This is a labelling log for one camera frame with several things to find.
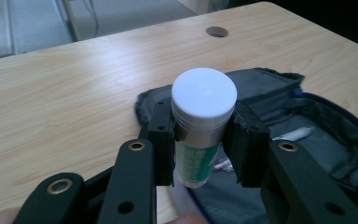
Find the white bottle cap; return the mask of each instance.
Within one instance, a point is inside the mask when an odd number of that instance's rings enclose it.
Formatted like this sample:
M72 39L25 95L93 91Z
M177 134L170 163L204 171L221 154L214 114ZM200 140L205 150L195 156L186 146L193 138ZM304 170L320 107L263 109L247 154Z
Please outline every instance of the white bottle cap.
M211 68L188 70L172 85L172 113L187 133L222 132L236 101L232 80Z

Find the black bag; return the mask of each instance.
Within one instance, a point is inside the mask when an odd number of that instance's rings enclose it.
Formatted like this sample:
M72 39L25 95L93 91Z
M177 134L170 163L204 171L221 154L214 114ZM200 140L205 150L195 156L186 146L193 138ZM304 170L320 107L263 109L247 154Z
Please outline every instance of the black bag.
M270 69L247 69L229 72L238 91L238 101L250 106L268 125L271 137L301 127L314 127L314 132L297 142L335 179L348 190L358 188L358 118L322 97L303 92L300 74L280 74ZM141 124L146 124L154 104L171 96L171 86L139 95L135 111ZM225 158L219 150L216 160ZM269 223L260 189L245 189L237 184L234 172L212 172L199 189L173 188L177 202L183 194L191 196L197 209L211 223Z

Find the wooden table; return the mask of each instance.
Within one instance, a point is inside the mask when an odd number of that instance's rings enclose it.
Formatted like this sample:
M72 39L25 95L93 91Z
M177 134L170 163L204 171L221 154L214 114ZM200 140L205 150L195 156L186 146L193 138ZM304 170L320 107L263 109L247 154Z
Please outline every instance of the wooden table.
M205 30L219 26L224 38ZM272 5L163 23L0 59L0 210L60 172L85 179L115 163L140 130L139 93L187 69L267 67L306 76L305 91L358 116L358 45ZM176 217L158 188L158 222Z

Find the hole in table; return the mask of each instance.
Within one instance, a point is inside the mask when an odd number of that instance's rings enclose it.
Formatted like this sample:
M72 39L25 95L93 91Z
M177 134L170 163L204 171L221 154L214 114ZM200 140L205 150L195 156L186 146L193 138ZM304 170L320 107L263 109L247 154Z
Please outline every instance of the hole in table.
M228 36L228 30L220 26L211 26L208 29L206 29L206 33L210 36L218 37L218 38Z

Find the bottle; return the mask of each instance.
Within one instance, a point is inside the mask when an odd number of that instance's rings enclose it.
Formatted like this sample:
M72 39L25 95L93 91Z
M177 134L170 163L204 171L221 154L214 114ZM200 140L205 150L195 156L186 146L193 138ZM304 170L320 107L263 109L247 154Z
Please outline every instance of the bottle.
M232 80L211 68L188 70L173 82L176 170L186 187L208 180L236 101Z

